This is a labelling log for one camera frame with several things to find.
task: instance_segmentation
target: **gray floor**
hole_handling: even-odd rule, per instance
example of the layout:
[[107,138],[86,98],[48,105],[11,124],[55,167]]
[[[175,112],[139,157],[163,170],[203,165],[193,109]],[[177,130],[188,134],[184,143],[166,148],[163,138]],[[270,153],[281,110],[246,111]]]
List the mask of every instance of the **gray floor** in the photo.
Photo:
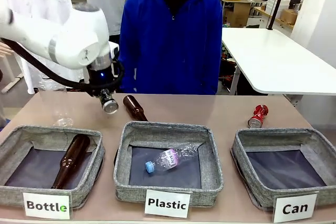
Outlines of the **gray floor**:
[[[7,59],[14,73],[14,76],[20,74],[21,70],[14,56],[7,56]],[[0,90],[2,90],[10,83],[10,78],[4,67],[3,60],[0,60],[0,69],[4,74],[3,79],[0,82]],[[8,93],[0,95],[1,101],[5,108],[22,108],[33,97],[32,95],[27,93],[27,85],[24,79],[22,79],[14,87],[12,87],[8,91]]]

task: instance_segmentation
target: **blue hoodie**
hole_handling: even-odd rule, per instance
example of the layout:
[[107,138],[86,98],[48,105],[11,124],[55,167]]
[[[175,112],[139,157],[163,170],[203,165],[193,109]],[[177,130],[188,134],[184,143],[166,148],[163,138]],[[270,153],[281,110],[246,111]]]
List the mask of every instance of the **blue hoodie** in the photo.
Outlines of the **blue hoodie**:
[[124,92],[217,92],[222,44],[219,0],[187,0],[174,17],[164,0],[127,0],[120,36]]

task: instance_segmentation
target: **purple label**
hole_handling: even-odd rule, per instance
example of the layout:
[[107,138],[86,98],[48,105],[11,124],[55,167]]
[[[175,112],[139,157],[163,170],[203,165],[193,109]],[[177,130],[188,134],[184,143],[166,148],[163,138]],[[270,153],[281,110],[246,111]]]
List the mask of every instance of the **purple label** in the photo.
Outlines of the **purple label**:
[[177,153],[174,149],[169,149],[164,152],[166,154],[166,158],[169,162],[169,169],[175,167],[179,164],[179,159],[177,157]]

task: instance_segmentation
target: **gray fabric bin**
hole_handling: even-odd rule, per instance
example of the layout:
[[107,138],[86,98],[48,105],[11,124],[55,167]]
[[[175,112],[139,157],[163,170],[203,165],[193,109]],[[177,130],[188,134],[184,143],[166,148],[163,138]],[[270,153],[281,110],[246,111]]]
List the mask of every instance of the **gray fabric bin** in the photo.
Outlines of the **gray fabric bin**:
[[[70,189],[50,189],[60,160],[77,134],[85,134],[91,140],[85,161],[69,185]],[[51,195],[71,193],[72,207],[80,208],[99,175],[104,153],[102,135],[97,131],[17,127],[0,145],[0,205],[23,206],[23,192]]]
[[316,191],[318,206],[336,203],[336,148],[320,132],[239,130],[232,151],[260,208],[271,210],[275,196]]
[[[139,180],[142,179],[142,176],[153,176],[153,179],[156,176],[146,173],[144,162],[141,162],[140,166],[135,165],[133,154],[142,152],[146,155],[148,153],[150,155],[146,157],[146,160],[149,161],[162,150],[177,148],[185,143],[199,145],[198,157],[158,175],[174,176],[176,180],[180,180],[180,183],[184,183],[183,187],[135,185],[134,181],[137,180],[134,178],[132,185],[130,185],[131,176],[139,176]],[[136,167],[138,170],[132,172],[132,167]],[[178,173],[179,169],[183,169],[184,176]],[[199,176],[200,188],[198,188],[198,183],[188,184],[188,172],[192,173],[190,174],[192,178]],[[173,123],[136,121],[127,123],[121,135],[113,179],[116,186],[116,196],[119,200],[145,202],[147,189],[173,192],[190,191],[192,192],[190,206],[193,207],[213,206],[217,194],[224,185],[217,147],[211,130],[199,125]],[[144,183],[149,181],[148,178],[143,180]]]

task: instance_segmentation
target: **dark bin lining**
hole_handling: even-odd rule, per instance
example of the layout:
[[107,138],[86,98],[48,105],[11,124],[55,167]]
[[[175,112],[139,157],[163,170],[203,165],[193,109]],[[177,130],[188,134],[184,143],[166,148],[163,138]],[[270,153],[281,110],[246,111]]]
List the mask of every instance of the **dark bin lining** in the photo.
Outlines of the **dark bin lining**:
[[300,150],[247,152],[261,182],[271,189],[326,186]]
[[[59,163],[66,151],[38,150],[32,147],[5,186],[50,189],[59,171]],[[92,152],[87,152],[83,164],[64,189],[78,186]]]
[[132,147],[132,161],[129,185],[160,186],[201,189],[201,170],[198,155],[165,172],[149,174],[145,163],[152,160],[166,148]]

